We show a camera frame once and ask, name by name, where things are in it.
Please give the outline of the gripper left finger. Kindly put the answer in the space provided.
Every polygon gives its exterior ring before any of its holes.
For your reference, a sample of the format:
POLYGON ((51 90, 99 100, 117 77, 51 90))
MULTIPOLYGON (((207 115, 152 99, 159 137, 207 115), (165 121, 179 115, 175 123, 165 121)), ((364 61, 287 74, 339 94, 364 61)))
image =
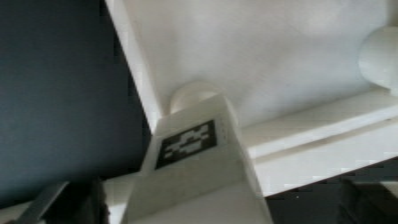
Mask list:
POLYGON ((103 183, 60 182, 39 193, 16 224, 110 224, 103 183))

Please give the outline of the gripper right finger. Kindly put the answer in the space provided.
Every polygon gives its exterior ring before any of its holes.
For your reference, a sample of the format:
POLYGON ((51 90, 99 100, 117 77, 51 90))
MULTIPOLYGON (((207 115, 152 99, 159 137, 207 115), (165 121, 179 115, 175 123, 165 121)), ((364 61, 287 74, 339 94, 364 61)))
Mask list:
POLYGON ((380 183, 341 182, 335 223, 398 224, 398 197, 380 183))

